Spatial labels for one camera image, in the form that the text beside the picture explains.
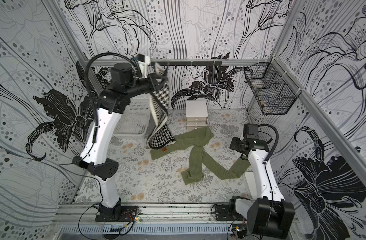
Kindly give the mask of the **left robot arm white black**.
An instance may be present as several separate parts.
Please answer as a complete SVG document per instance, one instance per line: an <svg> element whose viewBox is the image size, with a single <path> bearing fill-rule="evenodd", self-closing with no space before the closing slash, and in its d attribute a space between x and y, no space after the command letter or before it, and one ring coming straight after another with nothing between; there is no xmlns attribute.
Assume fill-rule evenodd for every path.
<svg viewBox="0 0 366 240"><path fill-rule="evenodd" d="M149 56L138 54L135 58L122 57L125 62L111 68L111 82L102 90L97 101L92 101L94 125L84 150L73 158L73 164L86 169L100 185L102 201L97 208L96 222L134 220L136 207L122 207L117 193L115 174L118 162L107 158L107 151L115 127L133 97L162 90L166 74L147 73L151 64Z"/></svg>

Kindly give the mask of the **black white patterned knit scarf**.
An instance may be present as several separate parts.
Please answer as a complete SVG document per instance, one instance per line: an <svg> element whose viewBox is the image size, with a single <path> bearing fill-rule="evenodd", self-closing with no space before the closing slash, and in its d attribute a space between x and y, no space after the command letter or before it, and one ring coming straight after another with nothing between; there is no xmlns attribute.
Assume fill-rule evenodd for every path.
<svg viewBox="0 0 366 240"><path fill-rule="evenodd" d="M170 85L167 77L168 69L155 63L155 73L167 78L161 90L151 93L150 109L155 123L155 128L147 139L149 149L158 150L176 142L167 121L169 118L168 108L170 104Z"/></svg>

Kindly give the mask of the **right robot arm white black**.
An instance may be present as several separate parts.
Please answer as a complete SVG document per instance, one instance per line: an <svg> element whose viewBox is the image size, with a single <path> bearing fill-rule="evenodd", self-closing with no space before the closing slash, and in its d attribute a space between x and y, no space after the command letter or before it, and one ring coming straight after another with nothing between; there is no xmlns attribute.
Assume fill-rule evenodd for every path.
<svg viewBox="0 0 366 240"><path fill-rule="evenodd" d="M278 145L278 131L272 125L266 127L272 129L275 137L272 147L268 142L260 139L260 125L245 124L243 127L243 138L234 137L230 149L241 153L243 160L250 163L252 172L246 173L246 179L251 181L248 190L251 199L233 197L233 212L242 216L247 223L247 230L257 236L286 239L295 210L292 203L285 200L275 179L270 158Z"/></svg>

